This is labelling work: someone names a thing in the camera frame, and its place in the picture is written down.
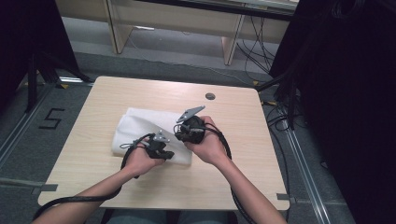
white cloth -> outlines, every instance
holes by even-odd
[[[120,148],[120,145],[132,143],[147,133],[157,133],[163,130],[163,135],[171,140],[170,143],[166,143],[164,150],[175,152],[174,157],[168,161],[191,164],[191,151],[175,138],[174,126],[179,117],[180,114],[167,111],[128,108],[114,134],[112,151],[115,154],[124,155],[127,148]]]

